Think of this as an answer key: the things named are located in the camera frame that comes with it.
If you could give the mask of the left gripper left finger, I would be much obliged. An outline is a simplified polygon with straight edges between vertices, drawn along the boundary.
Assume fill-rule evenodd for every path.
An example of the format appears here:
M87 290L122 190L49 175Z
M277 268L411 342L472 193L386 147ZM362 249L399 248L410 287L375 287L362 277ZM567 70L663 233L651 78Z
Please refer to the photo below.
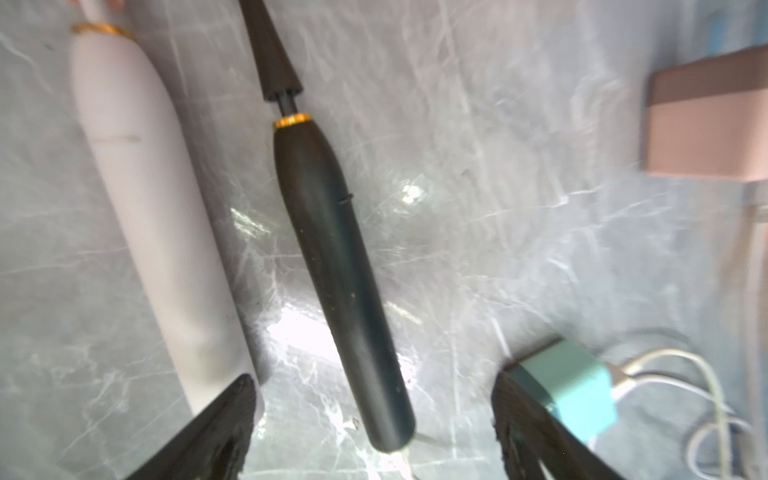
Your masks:
M253 378L237 377L131 479L236 479L250 448L257 394Z

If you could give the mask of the black electric toothbrush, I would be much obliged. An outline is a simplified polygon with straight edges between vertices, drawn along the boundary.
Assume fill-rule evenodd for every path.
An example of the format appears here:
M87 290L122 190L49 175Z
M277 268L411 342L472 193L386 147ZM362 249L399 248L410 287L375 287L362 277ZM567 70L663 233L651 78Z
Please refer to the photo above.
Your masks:
M416 419L338 159L296 105L303 85L265 4L240 4L262 94L280 117L273 150L281 195L371 445L406 447Z

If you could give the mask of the teal charger cube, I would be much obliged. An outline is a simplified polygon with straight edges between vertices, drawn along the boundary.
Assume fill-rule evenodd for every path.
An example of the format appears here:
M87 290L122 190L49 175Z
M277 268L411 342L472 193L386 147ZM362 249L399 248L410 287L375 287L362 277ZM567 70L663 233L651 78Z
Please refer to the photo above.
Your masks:
M512 366L508 373L583 443L617 422L611 373L574 343L559 340Z

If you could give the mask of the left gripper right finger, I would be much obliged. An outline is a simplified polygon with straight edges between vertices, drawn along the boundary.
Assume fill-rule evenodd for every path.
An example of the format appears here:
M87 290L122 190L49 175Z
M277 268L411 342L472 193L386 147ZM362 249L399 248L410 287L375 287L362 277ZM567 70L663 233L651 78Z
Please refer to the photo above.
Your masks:
M620 477L529 395L511 369L496 376L491 404L509 479Z

